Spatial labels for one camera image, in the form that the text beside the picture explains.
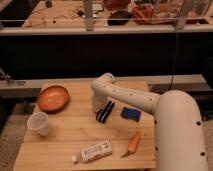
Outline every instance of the cup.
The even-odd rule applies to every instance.
[[[27,120],[27,127],[41,136],[47,136],[49,133],[48,115],[44,112],[33,113]]]

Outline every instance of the sponge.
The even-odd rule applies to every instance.
[[[136,110],[136,109],[131,109],[124,107],[122,112],[121,112],[121,117],[125,119],[132,119],[136,122],[139,122],[141,116],[141,111]]]

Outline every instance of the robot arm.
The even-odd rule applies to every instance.
[[[113,97],[155,118],[156,171],[208,171],[200,111],[183,91],[162,95],[115,86],[106,73],[92,82],[94,110]]]

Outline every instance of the wooden bowl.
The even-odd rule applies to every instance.
[[[38,96],[38,106],[45,112],[57,112],[63,109],[69,102],[70,96],[67,89],[62,86],[51,86]]]

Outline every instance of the orange carrot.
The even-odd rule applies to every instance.
[[[131,142],[129,143],[129,146],[127,149],[129,153],[133,154],[136,152],[140,138],[141,138],[141,131],[139,129],[134,135],[134,137],[132,138]]]

